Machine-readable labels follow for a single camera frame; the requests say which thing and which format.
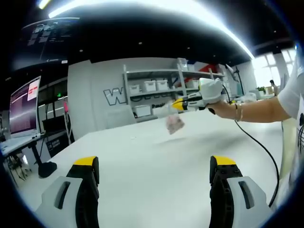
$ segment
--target person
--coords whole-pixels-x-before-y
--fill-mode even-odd
[[[295,58],[294,68],[291,73],[286,87],[271,99],[257,101],[249,104],[227,104],[220,101],[215,104],[209,104],[207,108],[212,108],[215,114],[222,118],[234,119],[237,121],[271,123],[283,121],[290,117],[296,119],[296,150],[293,158],[293,165],[286,180],[287,184],[281,186],[279,192],[285,198],[297,176],[303,168],[304,160],[304,56],[303,50],[298,47]]]
[[[273,80],[270,80],[270,84],[271,86],[274,88],[274,93],[275,93],[275,96],[277,96],[279,94],[279,89],[278,87],[275,85],[275,82]]]

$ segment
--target white cloth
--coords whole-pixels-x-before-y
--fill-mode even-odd
[[[304,56],[298,48],[294,62],[294,68],[291,73],[286,87],[278,95],[278,100],[289,116],[296,119],[296,148],[293,159],[293,166],[289,175],[289,185],[281,185],[279,192],[281,195],[287,195],[292,189],[293,183],[296,180],[299,171],[303,167],[304,154],[304,135],[301,134],[303,120],[301,115],[304,115]]]

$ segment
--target monitor stand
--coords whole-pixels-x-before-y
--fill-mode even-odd
[[[37,141],[31,142],[28,147],[32,149],[35,159],[37,161],[39,177],[46,178],[57,169],[57,164],[51,161],[42,163],[36,148],[36,144]]]

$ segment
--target black base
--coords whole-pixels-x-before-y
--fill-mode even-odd
[[[57,164],[51,161],[42,163],[38,167],[39,177],[46,178],[51,175],[57,169]]]

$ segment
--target hand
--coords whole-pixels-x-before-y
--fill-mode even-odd
[[[229,105],[224,101],[219,101],[215,104],[207,105],[207,108],[212,108],[215,114],[221,118],[235,119],[236,118],[236,107],[235,105]]]

